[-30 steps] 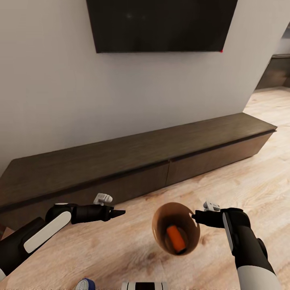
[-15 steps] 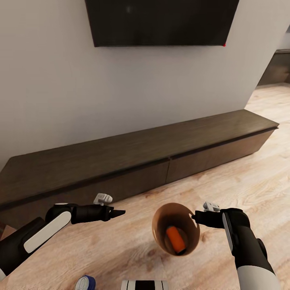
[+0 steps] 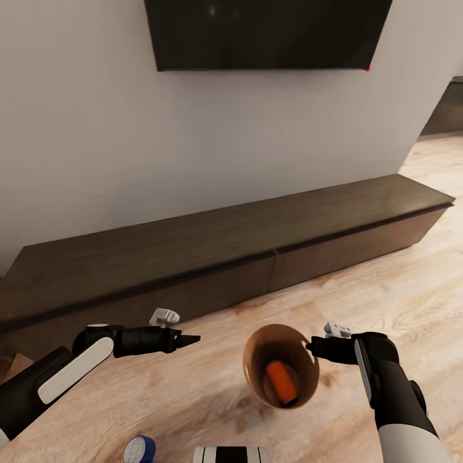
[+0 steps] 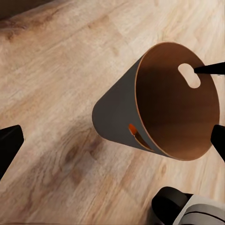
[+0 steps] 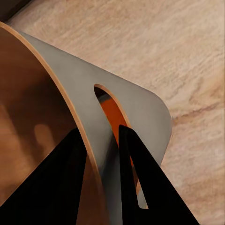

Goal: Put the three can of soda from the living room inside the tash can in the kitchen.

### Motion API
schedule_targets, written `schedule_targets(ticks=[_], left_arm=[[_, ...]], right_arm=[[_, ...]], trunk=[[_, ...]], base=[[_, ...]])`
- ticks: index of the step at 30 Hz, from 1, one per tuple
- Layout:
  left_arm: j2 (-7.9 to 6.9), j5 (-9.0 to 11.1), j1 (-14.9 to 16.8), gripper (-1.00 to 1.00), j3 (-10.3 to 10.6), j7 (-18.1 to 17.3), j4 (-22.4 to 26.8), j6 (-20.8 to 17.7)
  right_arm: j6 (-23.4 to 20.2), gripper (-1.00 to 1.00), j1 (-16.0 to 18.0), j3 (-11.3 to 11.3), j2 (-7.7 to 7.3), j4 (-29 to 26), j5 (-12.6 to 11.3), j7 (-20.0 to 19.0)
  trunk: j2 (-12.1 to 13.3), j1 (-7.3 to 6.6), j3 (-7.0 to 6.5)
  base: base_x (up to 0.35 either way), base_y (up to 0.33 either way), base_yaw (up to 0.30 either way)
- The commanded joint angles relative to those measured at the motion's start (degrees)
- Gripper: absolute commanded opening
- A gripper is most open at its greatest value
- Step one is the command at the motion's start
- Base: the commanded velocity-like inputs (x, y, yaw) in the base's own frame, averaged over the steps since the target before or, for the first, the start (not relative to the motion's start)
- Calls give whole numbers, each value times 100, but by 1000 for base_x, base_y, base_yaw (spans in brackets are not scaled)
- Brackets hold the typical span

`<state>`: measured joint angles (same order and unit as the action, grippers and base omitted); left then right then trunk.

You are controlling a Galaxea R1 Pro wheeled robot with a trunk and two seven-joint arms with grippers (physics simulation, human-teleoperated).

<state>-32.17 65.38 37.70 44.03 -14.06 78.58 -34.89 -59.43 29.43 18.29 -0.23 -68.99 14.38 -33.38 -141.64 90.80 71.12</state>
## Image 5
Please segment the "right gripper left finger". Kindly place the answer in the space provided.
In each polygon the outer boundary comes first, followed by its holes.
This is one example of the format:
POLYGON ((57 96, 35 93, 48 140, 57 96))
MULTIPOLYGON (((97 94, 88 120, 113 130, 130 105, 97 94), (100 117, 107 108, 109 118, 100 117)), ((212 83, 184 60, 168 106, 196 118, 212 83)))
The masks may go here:
POLYGON ((76 225, 86 157, 75 128, 0 207, 0 225, 76 225))

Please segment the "trash can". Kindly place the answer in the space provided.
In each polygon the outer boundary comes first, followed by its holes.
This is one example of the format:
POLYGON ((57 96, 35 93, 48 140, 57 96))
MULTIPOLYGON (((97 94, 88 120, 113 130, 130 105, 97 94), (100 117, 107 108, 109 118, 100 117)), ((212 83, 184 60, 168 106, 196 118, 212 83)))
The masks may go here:
MULTIPOLYGON (((0 207, 78 128, 87 157, 76 225, 123 225, 119 147, 98 102, 105 94, 160 167, 172 135, 160 97, 0 22, 0 207)), ((138 205, 146 209, 132 171, 138 205)))

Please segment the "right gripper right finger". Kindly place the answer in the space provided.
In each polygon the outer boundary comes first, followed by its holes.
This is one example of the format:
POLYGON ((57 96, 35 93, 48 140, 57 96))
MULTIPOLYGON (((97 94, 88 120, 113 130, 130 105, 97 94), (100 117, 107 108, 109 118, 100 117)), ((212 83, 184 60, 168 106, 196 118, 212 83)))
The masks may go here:
POLYGON ((119 125, 123 225, 200 225, 137 133, 119 125), (138 205, 132 158, 147 208, 138 205))

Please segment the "can of soda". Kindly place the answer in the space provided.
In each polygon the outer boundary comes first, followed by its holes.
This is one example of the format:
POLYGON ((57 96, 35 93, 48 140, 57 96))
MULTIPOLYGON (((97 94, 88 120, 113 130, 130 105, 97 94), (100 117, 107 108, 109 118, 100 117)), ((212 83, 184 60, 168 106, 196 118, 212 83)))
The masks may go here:
MULTIPOLYGON (((105 94, 98 99, 104 113, 106 114, 108 121, 111 125, 113 134, 115 136, 117 144, 119 144, 119 125, 128 126, 126 120, 124 119, 123 114, 121 113, 119 107, 116 102, 109 94, 105 94)), ((118 145, 119 147, 119 145, 118 145)), ((134 168, 134 164, 132 158, 130 156, 132 169, 134 168)))

